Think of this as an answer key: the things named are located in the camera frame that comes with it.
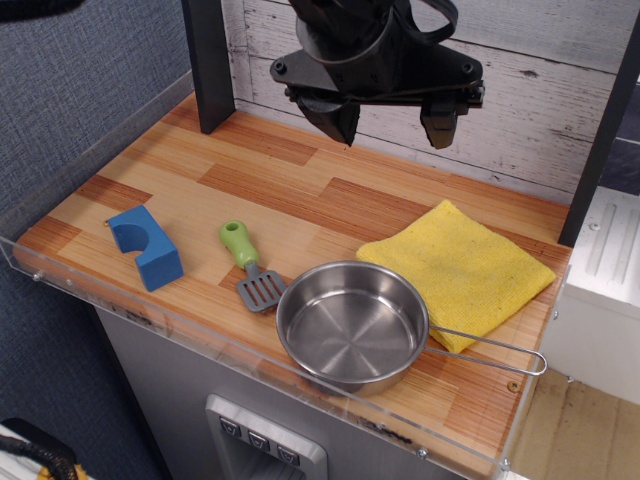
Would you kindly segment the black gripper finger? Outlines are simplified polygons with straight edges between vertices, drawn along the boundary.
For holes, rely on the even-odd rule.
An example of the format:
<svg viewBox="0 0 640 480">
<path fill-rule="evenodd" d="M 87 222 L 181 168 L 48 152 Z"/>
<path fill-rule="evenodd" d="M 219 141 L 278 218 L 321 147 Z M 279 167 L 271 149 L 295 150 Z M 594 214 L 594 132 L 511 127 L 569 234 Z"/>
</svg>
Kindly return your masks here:
<svg viewBox="0 0 640 480">
<path fill-rule="evenodd" d="M 348 146 L 353 144 L 358 125 L 357 104 L 310 96 L 300 96 L 296 103 L 305 118 L 326 136 Z"/>
<path fill-rule="evenodd" d="M 455 103 L 449 101 L 424 102 L 421 107 L 420 120 L 433 148 L 445 149 L 452 145 L 457 128 Z"/>
</svg>

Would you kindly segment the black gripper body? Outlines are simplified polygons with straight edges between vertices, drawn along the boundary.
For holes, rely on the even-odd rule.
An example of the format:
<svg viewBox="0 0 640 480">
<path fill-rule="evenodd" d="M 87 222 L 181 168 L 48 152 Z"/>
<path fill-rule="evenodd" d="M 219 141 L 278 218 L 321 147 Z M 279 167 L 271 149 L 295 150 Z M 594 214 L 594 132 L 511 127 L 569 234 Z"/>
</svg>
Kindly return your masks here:
<svg viewBox="0 0 640 480">
<path fill-rule="evenodd" d="M 317 24 L 296 20 L 301 49 L 276 59 L 274 81 L 288 93 L 350 99 L 364 104 L 412 105 L 451 94 L 467 108 L 482 105 L 479 61 L 447 48 L 446 27 L 420 31 L 406 9 L 389 9 L 370 27 L 350 21 L 344 40 Z"/>
</svg>

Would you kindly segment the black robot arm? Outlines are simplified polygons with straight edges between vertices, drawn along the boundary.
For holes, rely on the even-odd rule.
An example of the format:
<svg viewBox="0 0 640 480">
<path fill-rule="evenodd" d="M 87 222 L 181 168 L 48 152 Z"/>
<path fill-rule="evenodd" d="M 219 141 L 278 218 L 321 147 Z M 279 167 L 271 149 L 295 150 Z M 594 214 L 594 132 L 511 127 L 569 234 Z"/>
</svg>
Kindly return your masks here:
<svg viewBox="0 0 640 480">
<path fill-rule="evenodd" d="M 425 32 L 407 1 L 294 1 L 300 50 L 270 73 L 306 119 L 351 145 L 364 105 L 415 106 L 435 149 L 452 145 L 457 120 L 483 103 L 481 63 L 443 46 L 456 30 L 451 1 L 431 1 L 445 24 Z"/>
</svg>

